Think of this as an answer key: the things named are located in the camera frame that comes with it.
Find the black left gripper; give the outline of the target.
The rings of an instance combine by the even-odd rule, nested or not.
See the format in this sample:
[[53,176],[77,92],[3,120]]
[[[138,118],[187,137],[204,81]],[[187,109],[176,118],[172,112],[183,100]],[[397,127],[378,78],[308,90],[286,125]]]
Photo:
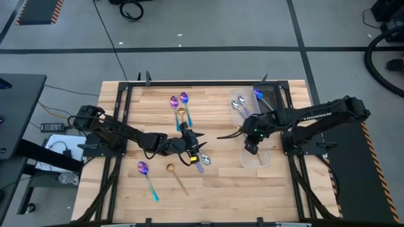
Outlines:
[[198,144],[197,137],[204,136],[202,133],[194,132],[189,128],[187,122],[180,124],[181,137],[173,137],[168,140],[167,154],[182,154],[192,151],[199,152],[206,144],[203,142]]

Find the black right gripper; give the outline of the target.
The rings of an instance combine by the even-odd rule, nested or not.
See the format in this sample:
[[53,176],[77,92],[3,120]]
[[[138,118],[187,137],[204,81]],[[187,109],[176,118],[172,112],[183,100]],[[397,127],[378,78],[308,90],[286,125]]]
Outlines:
[[254,113],[244,120],[242,126],[238,125],[237,130],[233,134],[217,139],[232,139],[245,135],[245,142],[261,142],[278,130],[276,112]]

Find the iridescent rainbow spoon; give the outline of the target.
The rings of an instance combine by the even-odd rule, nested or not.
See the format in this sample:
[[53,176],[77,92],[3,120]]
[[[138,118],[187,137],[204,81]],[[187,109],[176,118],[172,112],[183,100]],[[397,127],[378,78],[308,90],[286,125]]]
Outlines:
[[149,177],[148,177],[148,171],[149,171],[149,169],[148,169],[147,164],[146,164],[144,161],[139,161],[139,162],[138,162],[138,170],[139,170],[139,172],[140,172],[142,175],[145,176],[145,178],[146,178],[146,180],[147,180],[147,182],[148,182],[149,188],[150,188],[150,190],[151,190],[151,194],[152,194],[152,196],[153,196],[153,200],[154,200],[155,202],[158,202],[158,201],[159,201],[158,195],[157,195],[157,193],[155,192],[155,189],[153,188],[153,185],[152,185],[152,183],[151,183],[151,181],[150,181],[150,179],[149,179]]
[[185,106],[185,110],[186,110],[186,113],[187,113],[187,119],[188,119],[189,126],[192,127],[192,126],[193,126],[193,122],[192,122],[192,119],[191,119],[191,116],[190,116],[190,113],[189,113],[189,108],[188,108],[189,97],[188,97],[188,95],[187,95],[187,93],[186,93],[185,91],[183,91],[183,92],[181,93],[181,102],[182,102],[182,103],[184,104],[184,106]]
[[258,88],[254,88],[254,92],[255,92],[256,98],[259,101],[263,102],[271,111],[274,111],[274,108],[267,101],[264,100],[263,93]]
[[177,108],[178,108],[179,102],[178,102],[178,99],[177,99],[176,96],[171,96],[170,104],[171,104],[171,107],[174,109],[176,128],[177,128],[177,131],[179,132],[180,131],[180,123],[179,123],[179,118],[178,118],[178,113],[177,113]]

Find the clear rectangular plastic container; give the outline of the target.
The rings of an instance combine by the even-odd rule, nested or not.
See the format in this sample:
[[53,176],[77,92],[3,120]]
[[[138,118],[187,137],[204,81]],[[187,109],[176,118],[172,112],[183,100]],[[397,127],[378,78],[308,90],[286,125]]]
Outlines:
[[239,112],[237,110],[235,110],[234,108],[232,108],[231,106],[231,102],[232,100],[235,100],[239,106],[240,109],[245,113],[246,112],[244,110],[244,107],[239,103],[238,100],[238,96],[242,95],[245,99],[245,104],[247,106],[247,108],[249,109],[251,114],[259,114],[260,113],[260,109],[259,109],[259,103],[256,99],[256,95],[254,93],[254,90],[252,88],[239,88],[239,89],[235,89],[230,91],[229,93],[229,101],[230,101],[230,111],[232,112],[232,122],[234,123],[234,125],[238,126],[242,126],[244,123],[244,120],[241,115],[239,114]]
[[246,135],[241,135],[238,138],[239,147],[240,147],[240,162],[242,167],[244,168],[261,168],[261,167],[269,167],[271,165],[271,143],[268,139],[264,139],[262,142],[258,144],[258,152],[260,154],[261,159],[263,160],[263,166],[259,164],[258,158],[256,155],[252,155],[247,150],[245,150],[244,141]]

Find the dark plastic container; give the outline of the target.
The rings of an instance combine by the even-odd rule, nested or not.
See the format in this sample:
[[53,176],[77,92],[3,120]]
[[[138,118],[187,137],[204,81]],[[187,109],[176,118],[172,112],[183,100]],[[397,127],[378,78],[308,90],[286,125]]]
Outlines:
[[258,88],[263,93],[264,100],[267,101],[274,108],[274,111],[280,108],[281,94],[279,89],[275,85],[254,85],[253,89],[254,88]]

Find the large black hazard-striped mat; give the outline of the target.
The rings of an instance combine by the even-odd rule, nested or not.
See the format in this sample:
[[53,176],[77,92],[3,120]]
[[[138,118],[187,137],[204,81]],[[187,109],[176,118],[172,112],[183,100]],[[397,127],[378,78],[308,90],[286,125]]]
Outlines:
[[364,124],[345,123],[324,133],[339,204],[347,221],[404,223],[404,120],[374,112]]

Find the clear plastic object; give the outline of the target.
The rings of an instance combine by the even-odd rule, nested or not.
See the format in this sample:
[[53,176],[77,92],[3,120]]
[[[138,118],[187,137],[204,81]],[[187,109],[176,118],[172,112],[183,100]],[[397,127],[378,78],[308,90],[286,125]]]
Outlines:
[[58,180],[62,184],[72,184],[75,186],[78,186],[80,182],[79,176],[77,174],[69,172],[61,173],[58,176]]

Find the white sheet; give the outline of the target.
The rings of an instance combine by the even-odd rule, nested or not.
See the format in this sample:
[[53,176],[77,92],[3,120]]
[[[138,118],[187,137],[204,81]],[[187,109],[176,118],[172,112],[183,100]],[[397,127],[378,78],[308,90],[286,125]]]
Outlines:
[[[53,134],[48,138],[45,144],[45,148],[55,153],[63,154],[64,156],[85,163],[87,161],[87,158],[83,157],[83,149],[78,147],[79,144],[85,144],[85,142],[86,137],[84,136],[67,136],[67,135]],[[35,164],[35,168],[38,170],[48,172],[72,173],[71,170],[65,170],[39,161]]]

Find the black power adapter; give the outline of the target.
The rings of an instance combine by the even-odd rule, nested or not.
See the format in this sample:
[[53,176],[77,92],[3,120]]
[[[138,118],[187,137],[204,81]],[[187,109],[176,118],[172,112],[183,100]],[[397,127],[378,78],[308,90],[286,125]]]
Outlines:
[[42,123],[40,131],[41,133],[65,132],[66,127],[63,123]]

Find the black orange tool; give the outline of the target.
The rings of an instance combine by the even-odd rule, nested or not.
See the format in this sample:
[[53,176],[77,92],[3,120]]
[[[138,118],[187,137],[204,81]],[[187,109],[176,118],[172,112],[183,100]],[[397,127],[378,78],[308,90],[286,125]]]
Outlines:
[[389,71],[404,71],[404,57],[388,61],[386,69]]

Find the black desk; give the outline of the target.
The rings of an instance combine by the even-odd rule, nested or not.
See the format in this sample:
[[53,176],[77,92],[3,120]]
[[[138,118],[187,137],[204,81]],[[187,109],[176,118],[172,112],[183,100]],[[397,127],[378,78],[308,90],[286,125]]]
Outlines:
[[0,226],[29,159],[72,172],[83,168],[81,161],[23,139],[46,79],[44,74],[0,73]]

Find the black equipment case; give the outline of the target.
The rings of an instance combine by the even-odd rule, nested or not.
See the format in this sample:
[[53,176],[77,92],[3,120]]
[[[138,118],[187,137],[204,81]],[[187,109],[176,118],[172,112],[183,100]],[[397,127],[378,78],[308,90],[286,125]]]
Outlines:
[[383,33],[404,25],[404,0],[376,0],[371,12],[376,21],[383,23]]

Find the small black hazard-striped mat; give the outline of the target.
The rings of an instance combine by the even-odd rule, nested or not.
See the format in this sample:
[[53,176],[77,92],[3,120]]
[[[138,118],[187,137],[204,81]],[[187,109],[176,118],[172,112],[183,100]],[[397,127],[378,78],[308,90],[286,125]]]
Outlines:
[[16,25],[53,25],[61,13],[64,0],[26,0]]

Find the black aluminium frame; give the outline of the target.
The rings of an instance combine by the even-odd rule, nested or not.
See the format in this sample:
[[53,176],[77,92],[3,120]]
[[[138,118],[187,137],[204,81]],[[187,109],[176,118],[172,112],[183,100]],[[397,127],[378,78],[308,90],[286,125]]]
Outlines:
[[[309,216],[307,196],[301,194],[302,209],[297,209],[288,158],[281,136],[272,134],[271,165],[244,168],[240,162],[238,138],[217,139],[237,130],[232,122],[229,93],[252,88],[252,81],[152,81],[150,86],[136,82],[122,98],[129,108],[120,107],[119,116],[143,132],[161,132],[177,137],[175,115],[169,100],[185,91],[189,96],[193,130],[204,134],[202,152],[211,159],[200,173],[189,164],[186,155],[156,156],[147,161],[148,177],[158,195],[155,202],[148,182],[138,171],[145,156],[136,143],[128,143],[122,158],[117,187],[104,199],[102,217],[115,223],[246,223],[263,218],[266,222],[296,221],[300,214]],[[166,166],[172,163],[175,173],[189,196]]]

